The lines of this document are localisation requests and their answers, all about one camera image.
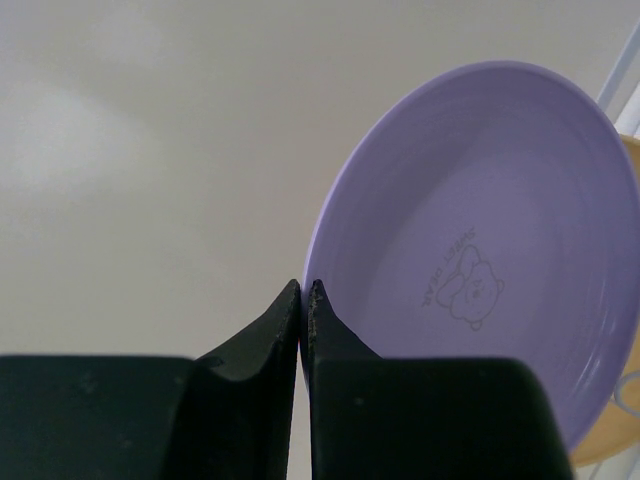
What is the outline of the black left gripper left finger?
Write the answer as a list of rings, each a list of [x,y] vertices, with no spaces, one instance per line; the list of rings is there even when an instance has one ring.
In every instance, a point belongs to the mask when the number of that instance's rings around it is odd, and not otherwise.
[[[5,355],[5,479],[282,479],[300,287],[196,358]]]

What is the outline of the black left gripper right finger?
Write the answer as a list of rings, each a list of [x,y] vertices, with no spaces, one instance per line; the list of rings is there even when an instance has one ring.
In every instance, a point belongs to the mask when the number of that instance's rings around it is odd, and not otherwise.
[[[316,479],[569,479],[539,381],[513,359],[385,359],[308,294]]]

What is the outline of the purple plastic plate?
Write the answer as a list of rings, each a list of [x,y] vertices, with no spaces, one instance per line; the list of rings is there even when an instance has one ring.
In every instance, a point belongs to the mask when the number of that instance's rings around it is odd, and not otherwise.
[[[595,423],[639,316],[639,190],[612,123],[546,68],[451,70],[392,107],[338,174],[302,287],[384,358],[508,357],[564,444]]]

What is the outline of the yellow plastic plate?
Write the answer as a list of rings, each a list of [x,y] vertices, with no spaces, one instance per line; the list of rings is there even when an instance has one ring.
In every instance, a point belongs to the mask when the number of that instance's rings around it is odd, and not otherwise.
[[[622,376],[600,417],[574,449],[571,460],[583,467],[606,460],[639,441],[639,332]]]

